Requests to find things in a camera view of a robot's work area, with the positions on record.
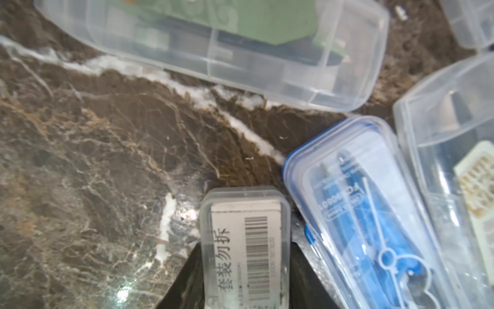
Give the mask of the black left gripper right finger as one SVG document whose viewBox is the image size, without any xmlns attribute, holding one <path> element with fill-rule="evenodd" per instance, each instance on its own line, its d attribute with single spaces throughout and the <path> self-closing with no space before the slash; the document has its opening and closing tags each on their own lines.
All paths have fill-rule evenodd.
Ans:
<svg viewBox="0 0 494 309">
<path fill-rule="evenodd" d="M 338 309 L 295 242 L 291 242 L 290 248 L 289 308 Z"/>
</svg>

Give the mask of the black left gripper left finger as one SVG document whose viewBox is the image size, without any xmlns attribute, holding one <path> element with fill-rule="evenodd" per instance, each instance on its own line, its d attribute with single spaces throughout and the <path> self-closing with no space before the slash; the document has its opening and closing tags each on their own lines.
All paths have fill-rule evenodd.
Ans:
<svg viewBox="0 0 494 309">
<path fill-rule="evenodd" d="M 201 243 L 197 243 L 156 309 L 204 309 L 205 291 Z"/>
</svg>

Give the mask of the barcode label clear case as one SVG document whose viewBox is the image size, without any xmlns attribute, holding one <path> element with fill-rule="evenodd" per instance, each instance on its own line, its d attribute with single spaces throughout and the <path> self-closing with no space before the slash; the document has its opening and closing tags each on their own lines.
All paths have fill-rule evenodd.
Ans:
<svg viewBox="0 0 494 309">
<path fill-rule="evenodd" d="M 206 308 L 288 308 L 291 207 L 272 186 L 210 190 L 199 210 Z"/>
</svg>

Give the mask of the blue compass case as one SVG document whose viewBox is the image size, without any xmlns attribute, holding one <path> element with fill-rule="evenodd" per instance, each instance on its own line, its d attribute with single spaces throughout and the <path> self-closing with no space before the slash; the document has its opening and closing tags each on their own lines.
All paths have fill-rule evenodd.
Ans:
<svg viewBox="0 0 494 309">
<path fill-rule="evenodd" d="M 284 184 L 344 308 L 459 308 L 391 127 L 346 119 L 294 150 Z"/>
</svg>

